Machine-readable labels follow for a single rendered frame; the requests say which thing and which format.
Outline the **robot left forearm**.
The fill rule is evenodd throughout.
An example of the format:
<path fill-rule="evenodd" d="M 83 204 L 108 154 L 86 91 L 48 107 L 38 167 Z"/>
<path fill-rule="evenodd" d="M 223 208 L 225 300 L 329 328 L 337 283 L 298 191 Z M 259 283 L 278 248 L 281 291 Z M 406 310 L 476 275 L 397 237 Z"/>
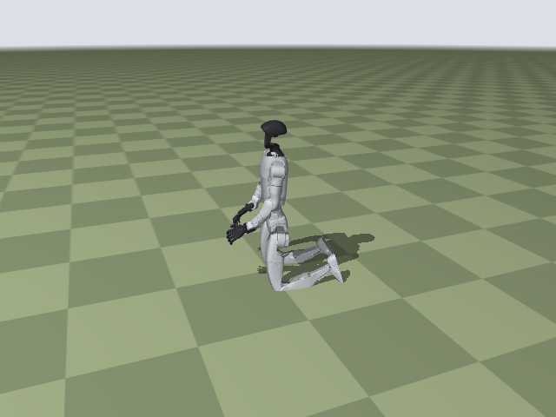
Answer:
<path fill-rule="evenodd" d="M 271 211 L 273 209 L 273 203 L 270 200 L 266 200 L 259 213 L 250 221 L 247 222 L 247 230 L 255 228 L 257 230 L 262 226 L 262 224 L 271 217 Z"/>

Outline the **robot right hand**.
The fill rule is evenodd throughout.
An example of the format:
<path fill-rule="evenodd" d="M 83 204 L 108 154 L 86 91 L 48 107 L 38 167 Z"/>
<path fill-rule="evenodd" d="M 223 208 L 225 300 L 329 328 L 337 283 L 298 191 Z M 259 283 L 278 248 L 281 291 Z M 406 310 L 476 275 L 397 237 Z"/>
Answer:
<path fill-rule="evenodd" d="M 252 211 L 251 209 L 252 209 L 255 205 L 251 202 L 250 204 L 246 204 L 245 206 L 246 206 L 246 207 L 242 208 L 242 209 L 237 213 L 237 215 L 233 218 L 233 224 L 237 224 L 237 225 L 238 225 L 238 222 L 241 223 L 241 222 L 240 222 L 240 217 L 241 217 L 242 215 L 244 215 L 247 211 L 249 211 L 249 212 Z M 237 221 L 238 221 L 238 222 L 237 222 Z"/>

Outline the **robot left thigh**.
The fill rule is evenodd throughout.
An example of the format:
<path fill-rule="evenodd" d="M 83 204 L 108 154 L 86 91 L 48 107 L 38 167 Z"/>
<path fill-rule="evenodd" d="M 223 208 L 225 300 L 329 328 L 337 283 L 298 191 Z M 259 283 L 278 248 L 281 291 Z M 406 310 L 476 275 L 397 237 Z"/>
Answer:
<path fill-rule="evenodd" d="M 278 248 L 287 248 L 289 244 L 289 233 L 285 232 L 283 226 L 276 226 L 275 232 L 268 236 L 266 247 L 266 269 L 269 282 L 274 291 L 280 291 L 281 287 L 288 282 L 281 281 L 284 269 L 283 252 Z"/>

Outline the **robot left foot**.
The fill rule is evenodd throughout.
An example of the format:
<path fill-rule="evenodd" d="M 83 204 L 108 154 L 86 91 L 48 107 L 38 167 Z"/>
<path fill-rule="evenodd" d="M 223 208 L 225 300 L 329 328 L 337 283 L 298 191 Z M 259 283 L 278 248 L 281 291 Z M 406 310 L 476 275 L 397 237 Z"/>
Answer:
<path fill-rule="evenodd" d="M 329 268 L 332 269 L 332 272 L 330 272 L 330 274 L 332 274 L 338 282 L 343 283 L 335 254 L 332 254 L 327 258 L 327 263 L 328 265 L 330 265 Z"/>

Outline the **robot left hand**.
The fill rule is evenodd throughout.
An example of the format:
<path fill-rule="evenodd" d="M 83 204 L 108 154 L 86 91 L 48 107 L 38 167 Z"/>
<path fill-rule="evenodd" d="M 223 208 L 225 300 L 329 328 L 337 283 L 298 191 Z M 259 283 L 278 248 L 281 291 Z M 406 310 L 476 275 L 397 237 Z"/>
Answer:
<path fill-rule="evenodd" d="M 252 228 L 252 229 L 250 229 L 250 230 L 247 230 L 246 224 L 247 224 L 247 223 L 244 223 L 243 226 L 242 226 L 241 224 L 240 224 L 240 225 L 233 224 L 233 225 L 230 226 L 232 229 L 230 229 L 230 230 L 227 231 L 227 239 L 228 239 L 228 242 L 230 242 L 230 245 L 233 245 L 232 243 L 233 243 L 236 239 L 241 238 L 245 233 L 249 234 L 249 233 L 255 231 L 255 228 Z M 234 228 L 233 228 L 233 227 L 234 227 Z M 230 232 L 231 232 L 231 233 L 230 233 Z M 234 238 L 234 237 L 235 237 L 235 238 Z M 234 238 L 234 239 L 232 239 L 232 238 Z M 231 239 L 232 239 L 232 240 L 231 240 Z M 231 241 L 230 241 L 230 240 L 231 240 Z"/>

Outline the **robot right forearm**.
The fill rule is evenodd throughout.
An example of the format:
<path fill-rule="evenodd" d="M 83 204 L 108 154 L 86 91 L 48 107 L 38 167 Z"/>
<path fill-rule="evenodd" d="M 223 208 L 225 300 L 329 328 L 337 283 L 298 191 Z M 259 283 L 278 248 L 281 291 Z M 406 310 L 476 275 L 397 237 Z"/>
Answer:
<path fill-rule="evenodd" d="M 256 191 L 254 192 L 251 201 L 248 203 L 248 204 L 250 204 L 252 202 L 255 205 L 251 210 L 254 210 L 254 209 L 258 208 L 258 205 L 261 202 L 261 199 L 262 199 L 261 184 L 258 182 L 258 184 L 256 186 Z"/>

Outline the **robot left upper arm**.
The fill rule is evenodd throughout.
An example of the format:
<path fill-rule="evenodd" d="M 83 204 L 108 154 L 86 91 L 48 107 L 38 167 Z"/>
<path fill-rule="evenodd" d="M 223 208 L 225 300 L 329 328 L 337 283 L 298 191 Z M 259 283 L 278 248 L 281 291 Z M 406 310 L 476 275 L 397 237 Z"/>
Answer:
<path fill-rule="evenodd" d="M 272 162 L 269 175 L 270 175 L 270 185 L 269 185 L 270 198 L 268 200 L 270 200 L 273 203 L 272 211 L 275 211 L 279 208 L 282 183 L 286 175 L 286 168 L 283 165 L 283 162 Z"/>

